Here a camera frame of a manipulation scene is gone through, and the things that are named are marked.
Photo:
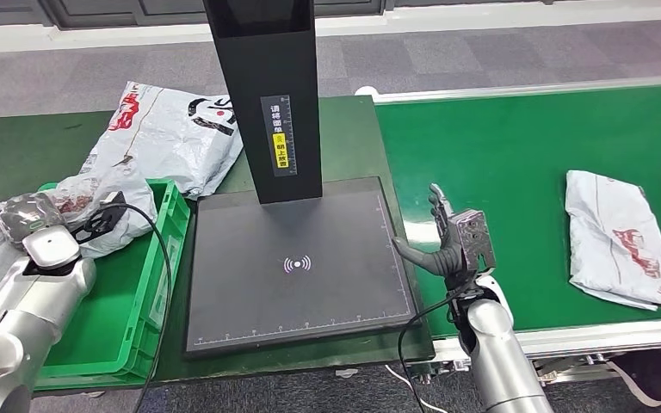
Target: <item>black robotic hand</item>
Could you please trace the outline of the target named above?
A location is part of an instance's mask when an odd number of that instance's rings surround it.
[[[485,215],[481,211],[466,210],[454,213],[440,187],[429,185],[432,194],[432,216],[435,217],[440,249],[437,252],[422,252],[409,246],[401,237],[393,239],[399,254],[410,262],[445,279],[449,292],[469,283],[475,277],[495,267]]]

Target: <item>black cable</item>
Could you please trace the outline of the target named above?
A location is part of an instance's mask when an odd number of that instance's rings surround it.
[[[135,211],[136,213],[139,213],[143,218],[145,218],[146,221],[148,221],[148,224],[151,226],[151,229],[153,230],[153,233],[156,234],[156,238],[158,238],[158,242],[161,244],[161,251],[164,253],[164,260],[166,263],[166,276],[168,277],[168,281],[166,282],[166,305],[165,305],[165,310],[164,310],[164,320],[161,325],[161,332],[158,334],[158,346],[156,347],[156,355],[153,357],[153,362],[151,364],[151,370],[148,372],[148,376],[145,378],[145,383],[143,384],[143,387],[140,389],[140,394],[138,395],[138,401],[135,403],[135,407],[133,408],[133,413],[138,413],[140,410],[140,405],[143,403],[143,398],[145,397],[145,392],[148,390],[148,384],[151,383],[151,379],[153,378],[153,375],[156,373],[156,368],[158,367],[158,353],[161,350],[161,344],[164,342],[164,332],[166,331],[166,325],[168,324],[168,318],[169,318],[169,309],[170,309],[170,298],[171,298],[171,272],[170,272],[170,258],[169,258],[169,251],[168,248],[166,248],[166,242],[164,241],[164,238],[161,236],[161,232],[158,231],[158,228],[156,227],[156,224],[153,223],[153,220],[151,217],[148,216],[148,214],[144,213],[143,210],[138,208],[137,206],[133,206],[130,204],[125,204],[125,203],[117,203],[117,204],[109,204],[106,206],[102,206],[100,209],[95,211],[92,215],[90,215],[90,218],[85,222],[84,225],[84,230],[85,231],[90,231],[92,228],[92,220],[99,214],[102,213],[105,210],[112,209],[112,208],[127,208]]]
[[[419,393],[417,393],[417,387],[414,385],[414,380],[412,380],[411,376],[409,375],[409,368],[406,366],[406,360],[404,359],[404,354],[402,352],[401,345],[402,345],[402,341],[404,340],[404,335],[406,334],[406,331],[409,329],[409,327],[412,324],[414,324],[418,319],[426,316],[427,314],[433,312],[434,310],[437,310],[438,308],[448,305],[449,303],[452,302],[453,299],[456,299],[457,296],[460,295],[460,293],[465,291],[469,285],[470,282],[467,282],[463,285],[456,287],[455,289],[453,289],[451,292],[448,293],[448,296],[444,300],[420,311],[416,316],[412,317],[409,321],[406,322],[406,324],[404,324],[404,327],[402,327],[401,332],[399,333],[399,339],[397,341],[397,351],[398,351],[399,361],[401,362],[401,367],[404,369],[404,375],[406,376],[406,379],[409,380],[411,391],[414,393],[414,398],[417,400],[417,404],[419,405],[419,409],[422,411],[422,413],[426,413],[427,410],[424,409],[424,406],[422,405],[422,399],[419,398]]]

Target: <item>gray carpet floor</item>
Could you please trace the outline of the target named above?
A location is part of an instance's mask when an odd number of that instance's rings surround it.
[[[453,373],[419,385],[428,403],[449,413],[479,413],[482,405],[469,373]],[[127,412],[139,391],[36,398],[32,413]],[[661,413],[632,396],[619,379],[550,385],[546,394],[557,413]],[[151,389],[141,413],[189,412],[418,412],[411,391],[384,367],[364,367],[349,379],[332,370],[246,379],[213,380]]]
[[[661,22],[466,30],[318,39],[322,96],[364,85],[382,93],[465,89],[661,75]],[[200,94],[225,92],[211,43],[0,53],[0,116],[114,110],[126,81]],[[456,373],[421,386],[450,412],[480,410],[471,378]],[[634,413],[620,380],[547,388],[557,412]],[[101,398],[37,398],[34,413],[126,412],[137,391]],[[351,379],[332,371],[215,380],[151,390],[144,412],[415,411],[408,389],[383,367]]]

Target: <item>black vertical post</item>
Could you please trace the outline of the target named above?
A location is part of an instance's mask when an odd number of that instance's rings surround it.
[[[261,203],[322,196],[312,0],[204,0]]]

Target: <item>sticker label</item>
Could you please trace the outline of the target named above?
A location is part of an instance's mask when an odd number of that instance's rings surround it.
[[[298,175],[290,96],[263,96],[260,101],[275,176]]]

